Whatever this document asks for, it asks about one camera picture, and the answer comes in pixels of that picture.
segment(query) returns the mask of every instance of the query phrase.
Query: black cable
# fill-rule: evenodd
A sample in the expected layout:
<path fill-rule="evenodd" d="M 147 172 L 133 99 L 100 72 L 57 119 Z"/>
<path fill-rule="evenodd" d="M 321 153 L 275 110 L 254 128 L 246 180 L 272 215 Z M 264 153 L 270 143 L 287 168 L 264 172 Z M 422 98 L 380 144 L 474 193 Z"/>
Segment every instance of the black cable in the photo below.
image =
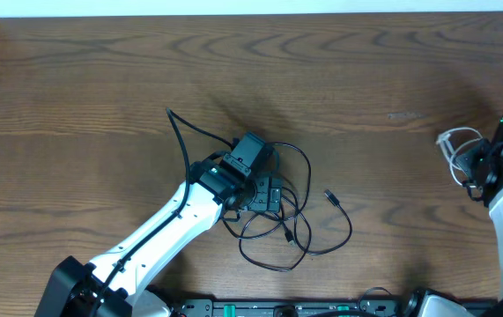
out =
<path fill-rule="evenodd" d="M 363 309 L 360 307 L 360 302 L 363 300 L 364 297 L 366 297 L 366 295 L 368 295 L 369 293 L 371 293 L 373 291 L 385 291 L 388 295 L 393 296 L 392 293 L 389 292 L 384 287 L 380 287 L 380 286 L 371 287 L 368 290 L 366 290 L 365 293 L 363 295 L 361 295 L 361 297 L 359 297 L 359 299 L 357 300 L 357 308 L 360 311 L 363 311 Z M 387 317 L 395 317 L 395 316 L 396 316 L 396 314 L 393 313 L 393 314 L 391 314 L 390 316 L 387 316 Z"/>
<path fill-rule="evenodd" d="M 188 121 L 186 121 L 186 120 L 182 119 L 180 116 L 178 116 L 176 113 L 174 113 L 173 111 L 171 111 L 171 109 L 169 109 L 169 108 L 168 108 L 168 110 L 167 110 L 167 114 L 169 114 L 169 112 L 171 113 L 171 115 L 172 115 L 175 119 L 177 119 L 178 121 L 180 121 L 180 122 L 184 123 L 187 127 L 189 127 L 189 128 L 191 128 L 191 129 L 193 129 L 193 130 L 194 130 L 194 131 L 196 131 L 196 132 L 200 132 L 200 133 L 204 134 L 205 136 L 209 136 L 209 137 L 211 137 L 211 138 L 214 138 L 214 139 L 216 139 L 216 140 L 218 140 L 218 141 L 220 141 L 220 142 L 224 143 L 225 145 L 229 146 L 229 147 L 230 147 L 230 149 L 232 149 L 232 150 L 233 150 L 233 145 L 232 145 L 229 141 L 225 140 L 223 137 L 216 136 L 216 135 L 214 135 L 214 134 L 212 134 L 212 133 L 210 133 L 210 132 L 208 132 L 208 131 L 204 131 L 203 129 L 200 129 L 200 128 L 196 127 L 196 126 L 195 126 L 195 125 L 193 125 L 192 123 L 190 123 L 190 122 L 188 122 Z"/>
<path fill-rule="evenodd" d="M 309 192 L 310 192 L 310 181 L 311 181 L 311 175 L 312 175 L 312 166 L 310 164 L 310 160 L 308 159 L 306 153 L 304 153 L 303 150 L 301 150 L 300 148 L 298 148 L 297 146 L 295 146 L 293 144 L 289 144 L 289 143 L 285 143 L 285 142 L 272 142 L 270 144 L 271 145 L 281 145 L 281 146 L 290 147 L 291 149 L 293 149 L 293 150 L 297 151 L 298 153 L 300 153 L 302 155 L 302 157 L 304 158 L 304 160 L 306 161 L 306 163 L 307 163 L 307 188 L 306 188 L 306 194 L 305 194 L 305 197 L 304 197 L 304 202 L 302 203 L 302 205 L 300 207 L 298 207 L 298 205 L 299 205 L 298 197 L 294 194 L 294 192 L 292 190 L 290 190 L 289 188 L 283 187 L 283 190 L 285 190 L 285 191 L 287 191 L 288 193 L 291 194 L 293 201 L 291 201 L 291 199 L 289 199 L 285 195 L 281 195 L 281 198 L 294 208 L 294 214 L 293 215 L 291 215 L 289 217 L 285 217 L 284 207 L 281 204 L 282 217 L 279 217 L 277 214 L 274 214 L 274 216 L 276 216 L 277 218 L 272 218 L 272 217 L 267 217 L 263 213 L 256 213 L 253 217 L 251 217 L 247 221 L 246 224 L 243 225 L 243 229 L 241 230 L 241 234 L 239 234 L 239 235 L 236 232 L 234 232 L 233 229 L 226 222 L 224 222 L 224 225 L 226 226 L 227 230 L 236 239 L 240 240 L 240 242 L 239 242 L 240 253 L 243 256 L 243 258 L 246 259 L 248 262 L 251 262 L 252 264 L 254 264 L 256 266 L 259 266 L 261 268 L 264 268 L 264 269 L 270 269 L 270 270 L 275 270 L 275 271 L 279 271 L 279 272 L 287 272 L 287 271 L 290 271 L 290 270 L 296 268 L 296 266 L 298 266 L 298 264 L 300 264 L 300 262 L 304 259 L 304 256 L 306 254 L 310 254 L 310 255 L 328 254 L 330 252 L 338 250 L 340 247 L 343 247 L 351 239 L 351 236 L 352 236 L 352 233 L 353 233 L 353 228 L 352 228 L 351 219 L 349 218 L 349 216 L 347 215 L 347 213 L 345 212 L 345 210 L 341 207 L 341 205 L 340 205 L 339 201 L 337 200 L 337 198 L 331 192 L 329 192 L 328 190 L 326 190 L 326 196 L 328 197 L 328 199 L 331 201 L 331 203 L 333 203 L 333 205 L 336 208 L 338 208 L 344 214 L 345 219 L 347 219 L 347 223 L 349 225 L 349 234 L 347 235 L 347 237 L 345 238 L 345 240 L 343 240 L 341 243 L 335 245 L 334 247 L 326 248 L 326 249 L 319 250 L 319 251 L 311 251 L 311 250 L 309 250 L 310 244 L 311 244 L 311 241 L 312 241 L 312 228 L 311 228 L 310 224 L 307 222 L 306 217 L 304 216 L 304 214 L 302 212 L 303 212 L 304 208 L 306 207 L 307 199 L 309 197 Z M 255 236 L 247 236 L 247 237 L 245 237 L 244 236 L 245 231 L 251 225 L 251 222 L 253 220 L 255 220 L 258 216 L 263 216 L 263 217 L 268 218 L 269 220 L 276 221 L 277 225 L 273 229 L 269 230 L 268 232 L 257 234 Z M 308 229 L 308 240 L 307 240 L 307 244 L 306 244 L 305 247 L 298 240 L 298 220 L 299 220 L 299 217 L 302 218 L 302 220 L 304 221 L 304 223 L 306 224 L 307 229 Z M 294 220 L 294 227 L 293 227 L 294 230 L 293 230 L 293 232 L 285 224 L 285 221 L 289 221 L 289 220 Z M 243 248 L 242 248 L 242 241 L 243 240 L 255 240 L 255 239 L 259 239 L 259 238 L 265 237 L 265 236 L 273 233 L 274 231 L 276 231 L 280 226 L 282 226 L 285 229 L 285 237 L 286 237 L 287 241 L 291 245 L 294 245 L 294 244 L 297 245 L 299 247 L 299 249 L 302 251 L 302 256 L 292 266 L 290 266 L 288 268 L 281 268 L 281 267 L 271 266 L 271 265 L 268 265 L 268 264 L 264 264 L 264 263 L 255 261 L 255 260 L 251 259 L 248 255 L 246 255 L 245 252 L 243 252 Z"/>
<path fill-rule="evenodd" d="M 329 252 L 333 252 L 333 251 L 339 249 L 340 247 L 344 246 L 345 244 L 347 244 L 347 242 L 349 242 L 349 240 L 351 239 L 351 236 L 353 235 L 353 224 L 351 223 L 351 219 L 347 215 L 347 212 L 345 212 L 345 210 L 341 207 L 341 204 L 339 203 L 339 201 L 337 200 L 337 198 L 329 190 L 326 190 L 325 193 L 326 193 L 326 196 L 328 197 L 328 199 L 333 203 L 333 205 L 336 206 L 341 211 L 341 213 L 343 213 L 343 215 L 345 216 L 345 219 L 347 219 L 347 223 L 349 224 L 349 234 L 347 235 L 347 238 L 345 238 L 345 240 L 343 240 L 343 242 L 337 244 L 334 247 L 329 247 L 327 249 L 323 249 L 323 250 L 320 250 L 320 251 L 310 251 L 310 250 L 307 250 L 307 253 L 310 254 L 310 255 L 323 255 L 323 254 L 328 254 Z M 294 240 L 296 242 L 296 245 L 300 249 L 306 250 L 300 244 L 300 241 L 298 240 L 298 235 L 296 234 L 297 233 L 297 230 L 296 230 L 297 224 L 298 224 L 298 219 L 295 218 L 294 219 Z"/>
<path fill-rule="evenodd" d="M 171 122 L 171 125 L 173 126 L 173 130 L 175 135 L 177 136 L 177 140 L 179 141 L 179 146 L 181 147 L 182 151 L 182 157 L 184 159 L 184 167 L 185 167 L 185 189 L 184 189 L 184 194 L 182 196 L 181 203 L 179 204 L 179 207 L 173 211 L 171 216 L 169 216 L 163 223 L 161 223 L 159 226 L 157 226 L 155 229 L 153 229 L 149 234 L 147 234 L 143 239 L 141 239 L 133 248 L 131 248 L 126 255 L 124 255 L 120 260 L 117 261 L 116 265 L 108 275 L 106 281 L 104 284 L 101 286 L 101 291 L 99 292 L 94 305 L 92 306 L 91 312 L 89 313 L 90 317 L 93 317 L 96 314 L 96 311 L 98 310 L 98 307 L 100 305 L 101 300 L 104 298 L 104 293 L 107 291 L 108 286 L 110 283 L 112 283 L 112 280 L 118 274 L 120 270 L 124 268 L 126 265 L 126 262 L 131 259 L 131 256 L 139 250 L 140 247 L 142 247 L 147 241 L 149 241 L 151 238 L 153 238 L 158 232 L 160 232 L 166 225 L 170 224 L 171 221 L 173 221 L 176 217 L 180 217 L 182 209 L 185 207 L 187 204 L 187 200 L 189 199 L 189 189 L 190 189 L 190 181 L 189 181 L 189 176 L 190 176 L 190 161 L 189 161 L 189 154 L 187 152 L 187 147 L 182 140 L 181 132 L 179 131 L 179 128 L 177 127 L 177 124 L 174 122 L 174 118 L 179 119 L 179 121 L 183 122 L 184 124 L 188 125 L 192 129 L 195 129 L 198 132 L 204 133 L 207 136 L 213 136 L 212 134 L 203 131 L 194 125 L 186 122 L 185 120 L 181 119 L 178 115 L 176 115 L 171 109 L 167 108 L 166 109 L 166 114 L 169 118 L 169 121 Z"/>

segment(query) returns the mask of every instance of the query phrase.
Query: wood grain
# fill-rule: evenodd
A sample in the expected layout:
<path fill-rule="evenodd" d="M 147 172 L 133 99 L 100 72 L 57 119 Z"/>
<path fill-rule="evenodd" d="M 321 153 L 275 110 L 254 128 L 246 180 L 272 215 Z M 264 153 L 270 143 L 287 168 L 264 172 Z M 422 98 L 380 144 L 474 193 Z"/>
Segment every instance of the wood grain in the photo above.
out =
<path fill-rule="evenodd" d="M 313 166 L 313 247 L 288 274 L 240 257 L 222 225 L 155 284 L 226 298 L 355 297 L 423 285 L 496 297 L 496 238 L 450 177 L 444 129 L 503 112 L 503 13 L 0 19 L 0 315 L 29 315 L 55 265 L 103 252 L 182 181 L 165 107 L 224 137 L 297 144 Z M 222 144 L 183 128 L 191 160 Z M 282 151 L 304 189 L 304 163 Z M 251 230 L 259 232 L 257 223 Z M 245 243 L 284 265 L 282 232 Z"/>

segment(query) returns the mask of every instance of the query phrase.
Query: white cable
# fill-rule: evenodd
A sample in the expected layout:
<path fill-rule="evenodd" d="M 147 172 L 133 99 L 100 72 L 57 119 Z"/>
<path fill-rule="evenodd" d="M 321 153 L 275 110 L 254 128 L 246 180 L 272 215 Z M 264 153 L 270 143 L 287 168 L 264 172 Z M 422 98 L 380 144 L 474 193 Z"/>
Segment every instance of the white cable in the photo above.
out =
<path fill-rule="evenodd" d="M 453 145 L 449 141 L 449 138 L 453 135 L 453 132 L 464 131 L 464 130 L 468 130 L 468 131 L 472 131 L 472 132 L 476 133 L 478 135 L 478 138 L 469 140 L 469 141 L 461 144 L 455 150 L 453 148 Z M 435 143 L 439 145 L 439 147 L 441 148 L 441 152 L 443 153 L 443 156 L 445 157 L 445 159 L 448 162 L 448 168 L 449 168 L 449 171 L 451 172 L 451 176 L 453 176 L 453 180 L 455 180 L 455 182 L 460 186 L 462 186 L 462 183 L 458 180 L 458 178 L 455 175 L 455 168 L 458 169 L 459 171 L 462 170 L 458 166 L 458 164 L 455 163 L 457 153 L 460 150 L 462 150 L 463 148 L 465 148 L 466 146 L 468 146 L 469 144 L 472 144 L 474 142 L 478 142 L 481 139 L 482 139 L 482 135 L 480 134 L 480 132 L 478 132 L 478 130 L 476 130 L 476 129 L 469 128 L 469 127 L 460 127 L 460 128 L 450 129 L 450 130 L 447 130 L 437 136 L 437 141 Z"/>

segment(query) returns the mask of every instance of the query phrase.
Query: cable connector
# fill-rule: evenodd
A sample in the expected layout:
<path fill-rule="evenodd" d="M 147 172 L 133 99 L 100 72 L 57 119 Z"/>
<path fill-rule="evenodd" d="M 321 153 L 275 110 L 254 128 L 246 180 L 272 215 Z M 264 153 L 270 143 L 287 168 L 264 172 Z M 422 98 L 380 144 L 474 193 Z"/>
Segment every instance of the cable connector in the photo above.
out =
<path fill-rule="evenodd" d="M 328 197 L 329 201 L 336 207 L 339 207 L 339 200 L 337 199 L 337 197 L 335 195 L 333 195 L 332 192 L 329 191 L 329 189 L 326 189 L 323 194 L 326 195 L 326 197 Z"/>
<path fill-rule="evenodd" d="M 288 229 L 288 227 L 286 225 L 284 225 L 284 228 L 285 228 L 285 238 L 286 238 L 286 241 L 288 242 L 289 245 L 291 246 L 296 246 L 296 241 L 294 240 L 294 235 L 292 235 L 292 232 L 290 231 L 290 229 Z"/>

